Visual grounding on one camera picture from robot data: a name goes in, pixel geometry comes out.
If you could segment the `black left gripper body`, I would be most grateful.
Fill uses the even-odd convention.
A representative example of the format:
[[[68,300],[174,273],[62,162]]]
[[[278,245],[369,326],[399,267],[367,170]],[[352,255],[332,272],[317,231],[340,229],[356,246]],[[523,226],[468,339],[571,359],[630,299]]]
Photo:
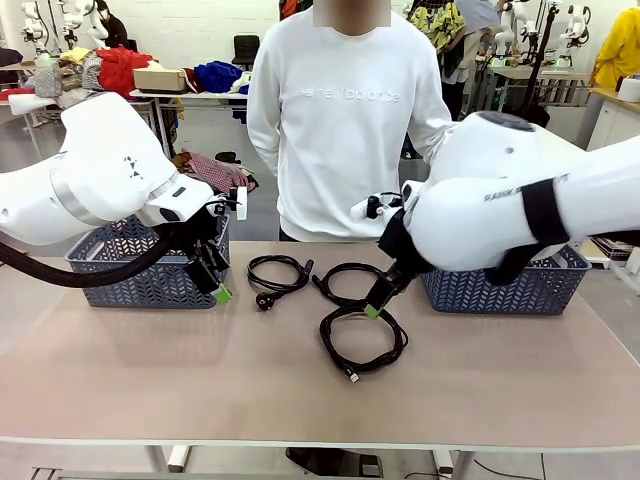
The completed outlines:
[[[219,237],[228,205],[214,202],[201,207],[189,220],[185,227],[185,254],[195,255],[196,246],[209,241],[215,242]]]

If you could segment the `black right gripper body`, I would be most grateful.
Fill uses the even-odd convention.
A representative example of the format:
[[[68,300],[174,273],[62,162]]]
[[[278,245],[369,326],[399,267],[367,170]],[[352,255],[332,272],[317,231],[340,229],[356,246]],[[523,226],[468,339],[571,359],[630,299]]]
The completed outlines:
[[[389,219],[378,247],[393,260],[389,273],[415,278],[425,273],[425,260],[418,253],[405,222],[405,210],[397,210]]]

